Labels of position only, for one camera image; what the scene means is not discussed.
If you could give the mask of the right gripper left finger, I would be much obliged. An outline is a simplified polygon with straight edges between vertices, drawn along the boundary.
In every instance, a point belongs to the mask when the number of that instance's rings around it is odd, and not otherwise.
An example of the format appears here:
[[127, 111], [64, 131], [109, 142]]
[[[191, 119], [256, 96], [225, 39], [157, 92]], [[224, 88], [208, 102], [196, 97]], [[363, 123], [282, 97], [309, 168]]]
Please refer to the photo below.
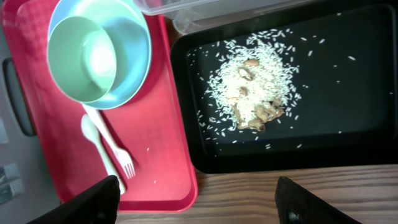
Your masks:
[[115, 224], [120, 198], [119, 180], [110, 175], [29, 224]]

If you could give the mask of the green bowl with food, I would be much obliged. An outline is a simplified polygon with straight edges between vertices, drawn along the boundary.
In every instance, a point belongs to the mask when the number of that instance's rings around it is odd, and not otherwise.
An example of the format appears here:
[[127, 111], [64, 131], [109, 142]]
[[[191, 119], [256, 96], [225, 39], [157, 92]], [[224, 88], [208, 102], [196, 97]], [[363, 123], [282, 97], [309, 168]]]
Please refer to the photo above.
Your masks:
[[85, 17], [68, 17], [55, 26], [47, 61], [58, 88], [80, 103], [98, 101], [116, 79], [113, 43], [100, 25]]

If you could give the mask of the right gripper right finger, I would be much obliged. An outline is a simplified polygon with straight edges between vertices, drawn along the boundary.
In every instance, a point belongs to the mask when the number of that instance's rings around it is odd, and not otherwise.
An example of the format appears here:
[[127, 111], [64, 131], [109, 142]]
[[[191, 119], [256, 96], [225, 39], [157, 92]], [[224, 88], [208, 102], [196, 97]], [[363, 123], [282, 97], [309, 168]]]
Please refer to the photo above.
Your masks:
[[361, 224], [288, 177], [279, 177], [275, 204], [280, 224]]

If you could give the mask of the rice and food scraps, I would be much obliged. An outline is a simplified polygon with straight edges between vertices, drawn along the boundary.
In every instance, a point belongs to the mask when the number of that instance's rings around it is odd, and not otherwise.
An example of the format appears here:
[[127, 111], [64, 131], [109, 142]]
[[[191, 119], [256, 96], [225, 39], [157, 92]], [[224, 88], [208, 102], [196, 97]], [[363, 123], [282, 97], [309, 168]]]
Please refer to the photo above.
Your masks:
[[269, 29], [191, 48], [187, 62], [207, 146], [328, 134], [300, 55], [308, 37]]

